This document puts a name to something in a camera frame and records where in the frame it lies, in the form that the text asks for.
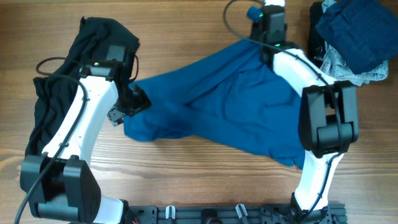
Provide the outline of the blue polo shirt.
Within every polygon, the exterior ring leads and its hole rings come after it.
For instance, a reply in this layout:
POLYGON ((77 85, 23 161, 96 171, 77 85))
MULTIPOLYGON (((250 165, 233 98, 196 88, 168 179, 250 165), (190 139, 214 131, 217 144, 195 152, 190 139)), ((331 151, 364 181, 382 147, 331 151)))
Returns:
POLYGON ((300 97, 241 40, 186 67, 137 82, 149 109, 125 117, 136 141, 200 136, 286 166, 303 167, 300 97))

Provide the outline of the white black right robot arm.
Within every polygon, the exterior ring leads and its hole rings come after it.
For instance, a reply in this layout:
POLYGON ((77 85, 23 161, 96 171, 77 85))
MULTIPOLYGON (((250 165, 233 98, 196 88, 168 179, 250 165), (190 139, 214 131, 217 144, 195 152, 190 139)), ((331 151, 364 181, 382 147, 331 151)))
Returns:
POLYGON ((260 59, 301 98, 298 134, 305 152, 302 176, 292 194, 290 213, 297 222, 325 218, 328 191, 340 160, 358 139, 355 87, 325 75, 294 43, 287 41, 284 3, 253 6, 250 41, 260 59))

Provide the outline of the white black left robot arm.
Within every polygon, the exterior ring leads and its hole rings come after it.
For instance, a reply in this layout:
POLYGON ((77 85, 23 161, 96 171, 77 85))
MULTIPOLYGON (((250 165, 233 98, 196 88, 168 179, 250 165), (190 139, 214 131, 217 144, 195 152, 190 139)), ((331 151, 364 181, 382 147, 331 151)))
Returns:
POLYGON ((104 196, 90 170, 91 153, 105 119, 123 123, 151 107, 144 90, 133 83, 138 63, 123 45, 110 45, 103 60, 78 62, 75 98, 56 135, 39 156, 26 156, 20 184, 26 192, 15 217, 25 207, 34 217, 70 223, 137 223, 125 200, 104 196))

